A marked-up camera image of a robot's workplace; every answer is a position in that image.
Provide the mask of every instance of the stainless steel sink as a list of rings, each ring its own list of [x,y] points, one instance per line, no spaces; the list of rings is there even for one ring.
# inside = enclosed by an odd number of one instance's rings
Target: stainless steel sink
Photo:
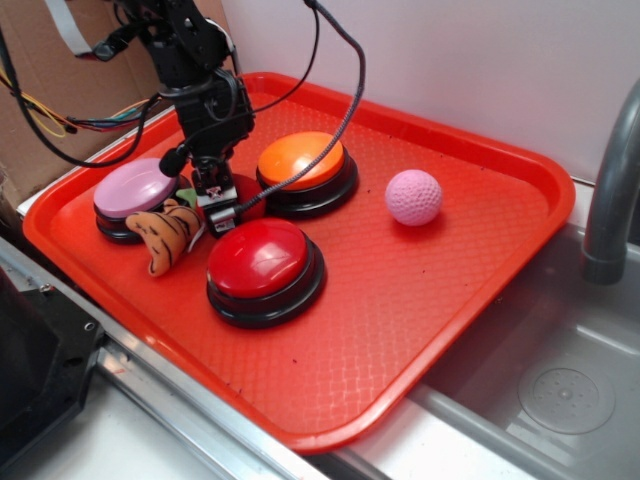
[[[559,232],[409,397],[536,475],[638,478],[640,249],[620,283],[596,286],[581,242]]]

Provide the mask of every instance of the wire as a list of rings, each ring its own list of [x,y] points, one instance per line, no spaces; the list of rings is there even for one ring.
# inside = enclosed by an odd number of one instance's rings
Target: wire
[[[222,28],[219,24],[217,24],[210,18],[205,18],[204,20],[205,22],[207,22],[210,25],[213,25],[214,27],[216,27],[218,30],[222,32],[227,42],[227,48],[229,49],[229,53],[233,53],[236,49],[236,46],[234,45],[233,40],[231,39],[231,35],[229,35],[229,33],[224,28]]]
[[[142,115],[142,109],[147,102],[148,100],[136,102],[108,118],[89,118],[81,120],[75,117],[67,117],[67,119],[72,121],[73,124],[79,128],[89,128],[101,132],[127,128],[138,122],[140,115]],[[160,99],[156,99],[149,108],[154,108],[159,103]]]
[[[63,127],[62,125],[60,125],[60,124],[56,121],[56,119],[55,119],[55,118],[53,118],[53,116],[51,115],[51,113],[49,113],[49,112],[45,112],[45,116],[46,116],[46,117],[49,117],[49,119],[50,119],[51,121],[53,121],[53,123],[54,123],[56,126],[58,126],[58,127],[59,127],[59,129],[60,129],[60,132],[59,132],[59,133],[58,133],[58,132],[53,131],[51,128],[49,128],[47,125],[45,125],[45,123],[44,123],[40,118],[38,118],[38,117],[35,115],[35,113],[31,112],[31,116],[32,116],[32,117],[33,117],[33,119],[38,123],[38,125],[40,125],[40,128],[42,128],[43,130],[45,130],[46,132],[48,132],[48,133],[49,133],[49,135],[53,135],[54,137],[57,137],[57,138],[64,138],[64,137],[66,137],[67,132],[65,131],[64,127]]]
[[[0,28],[0,59],[2,60],[2,64],[4,66],[4,70],[6,73],[6,77],[7,80],[9,82],[9,88],[11,89],[12,93],[14,94],[16,101],[18,102],[18,107],[20,108],[20,111],[22,112],[22,115],[24,116],[25,120],[27,121],[27,123],[29,124],[29,127],[31,127],[31,130],[33,130],[33,133],[38,137],[38,140],[40,140],[43,145],[52,153],[54,153],[55,155],[57,155],[58,157],[60,157],[61,159],[63,159],[64,161],[75,165],[75,166],[79,166],[79,167],[86,167],[86,168],[105,168],[105,167],[110,167],[112,165],[115,165],[117,163],[122,162],[123,160],[127,159],[134,151],[135,149],[138,147],[138,144],[140,143],[140,140],[142,139],[142,133],[144,130],[144,122],[145,122],[145,118],[147,117],[147,114],[149,112],[149,110],[151,109],[151,106],[154,105],[159,99],[160,99],[160,95],[159,94],[155,94],[153,95],[151,98],[149,98],[147,100],[147,102],[144,104],[142,111],[140,112],[139,115],[139,119],[138,119],[138,131],[136,132],[136,135],[133,139],[133,142],[131,143],[131,145],[129,146],[129,148],[127,149],[127,151],[121,155],[119,155],[118,157],[105,161],[105,162],[100,162],[100,163],[92,163],[92,162],[86,162],[83,160],[78,160],[77,158],[74,158],[68,154],[66,154],[65,152],[63,152],[62,150],[58,149],[40,130],[40,128],[38,127],[38,125],[36,124],[35,120],[33,119],[33,117],[31,116],[30,112],[29,112],[29,107],[27,105],[27,102],[25,101],[24,97],[23,97],[23,93],[22,90],[20,89],[20,84],[18,82],[18,77],[15,71],[15,68],[13,66],[13,62],[11,61],[11,56],[9,54],[9,50],[7,48],[7,44],[6,41],[4,39],[4,34],[2,32],[2,28]]]
[[[331,139],[331,141],[329,141],[329,143],[324,148],[324,150],[320,152],[320,154],[312,162],[310,162],[305,168],[300,170],[298,173],[296,173],[292,177],[263,190],[262,192],[254,196],[249,201],[243,203],[242,205],[238,205],[234,207],[233,210],[236,215],[239,215],[243,212],[246,212],[250,208],[253,208],[258,203],[260,203],[261,200],[265,199],[272,193],[277,192],[278,190],[281,190],[287,187],[288,185],[291,185],[292,183],[304,177],[311,170],[313,170],[313,168],[316,165],[318,165],[324,159],[324,157],[326,157],[329,154],[329,152],[333,149],[333,147],[338,143],[338,141],[340,140],[340,137],[342,137],[342,134],[344,133],[347,126],[351,122],[351,119],[353,118],[353,115],[356,109],[358,108],[360,100],[362,100],[362,95],[364,93],[364,84],[366,79],[366,58],[365,58],[364,50],[362,49],[360,44],[351,35],[349,35],[344,30],[344,28],[342,28],[342,26],[337,22],[337,20],[322,5],[320,5],[319,2],[315,0],[304,0],[304,2],[314,12],[316,10],[319,11],[320,14],[333,27],[336,33],[338,33],[338,35],[340,35],[340,37],[342,37],[342,39],[345,40],[356,51],[356,54],[358,55],[358,59],[360,62],[360,68],[358,73],[358,86],[356,88],[356,92],[351,101],[351,105],[347,109],[347,112],[345,113],[345,116],[343,117],[342,122],[338,126],[338,129],[334,133],[333,138]]]
[[[122,26],[125,26],[128,23],[120,17],[120,5],[116,2],[113,2],[113,16],[116,17],[116,20]]]
[[[5,85],[9,91],[13,94],[13,89],[11,88],[11,82],[9,81],[4,70],[0,69],[0,83]],[[62,115],[57,114],[51,108],[47,107],[44,103],[38,101],[36,98],[32,97],[26,92],[22,92],[22,97],[27,102],[27,106],[30,110],[39,113],[42,116],[48,117],[51,121],[57,124],[57,126],[62,127],[64,132],[66,133],[68,130],[73,130],[77,127],[77,125],[73,125],[68,119],[64,118]],[[40,123],[43,128],[45,128],[49,133],[51,131],[45,127],[42,123]]]
[[[216,68],[215,72],[216,75],[227,82],[227,85],[229,86],[229,90],[231,91],[231,105],[229,105],[229,111],[222,118],[219,118],[216,115],[216,112],[214,110],[214,99],[211,99],[210,102],[206,102],[204,104],[204,108],[211,118],[213,118],[217,122],[222,122],[224,120],[227,120],[228,118],[231,118],[236,113],[236,107],[238,105],[238,83],[236,82],[236,79],[233,77],[231,72],[229,72],[228,70]]]
[[[279,103],[285,101],[287,98],[289,98],[291,95],[293,95],[296,91],[298,91],[300,89],[300,87],[307,81],[307,77],[311,73],[311,69],[313,68],[313,65],[314,65],[315,60],[316,60],[316,54],[318,53],[318,45],[320,44],[320,18],[318,17],[318,12],[316,10],[312,10],[312,11],[313,11],[313,15],[314,15],[314,19],[315,19],[315,27],[316,27],[315,28],[315,39],[314,39],[314,42],[313,42],[313,50],[311,52],[311,58],[309,59],[309,63],[307,64],[307,69],[305,70],[304,75],[300,78],[300,80],[298,80],[296,85],[294,85],[291,88],[291,90],[289,90],[287,93],[285,93],[281,97],[278,97],[276,100],[274,100],[271,103],[263,105],[263,106],[261,106],[259,108],[255,108],[255,109],[250,110],[248,112],[243,112],[241,114],[225,118],[220,123],[207,125],[206,127],[203,127],[200,130],[197,130],[196,132],[192,133],[189,137],[187,137],[184,140],[184,142],[182,142],[182,145],[180,147],[183,150],[188,151],[191,148],[191,145],[196,141],[196,139],[198,137],[200,137],[201,135],[203,135],[204,133],[208,133],[210,130],[214,130],[214,129],[220,127],[221,125],[223,125],[224,123],[231,122],[233,120],[238,120],[239,118],[243,118],[243,117],[246,117],[246,116],[249,116],[249,115],[255,115],[257,113],[264,112],[265,110],[273,108],[276,105],[278,105]]]

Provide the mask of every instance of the orange button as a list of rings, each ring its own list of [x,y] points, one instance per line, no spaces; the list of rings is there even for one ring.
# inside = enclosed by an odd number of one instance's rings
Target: orange button
[[[282,137],[269,145],[258,160],[258,170],[268,185],[275,185],[302,171],[326,148],[332,135],[324,132],[301,132]],[[283,190],[305,190],[334,177],[344,164],[340,142],[304,177]]]

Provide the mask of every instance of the ribbon cable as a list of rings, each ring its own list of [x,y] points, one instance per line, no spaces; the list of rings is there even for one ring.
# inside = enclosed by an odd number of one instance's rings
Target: ribbon cable
[[[76,57],[94,57],[93,49],[86,42],[71,15],[66,0],[45,0],[60,36]]]

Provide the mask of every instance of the cardboard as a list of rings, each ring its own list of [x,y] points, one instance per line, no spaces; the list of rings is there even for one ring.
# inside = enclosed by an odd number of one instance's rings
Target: cardboard
[[[200,3],[203,14],[224,23],[219,0]],[[112,2],[67,4],[89,45],[118,26]],[[1,2],[0,26],[22,90],[61,115],[106,117],[158,89],[151,58],[139,41],[110,62],[80,60],[62,40],[43,0]],[[0,222],[19,229],[16,207],[73,167],[40,143],[2,86],[0,111]],[[82,130],[64,139],[48,137],[65,153],[84,160],[125,133]]]

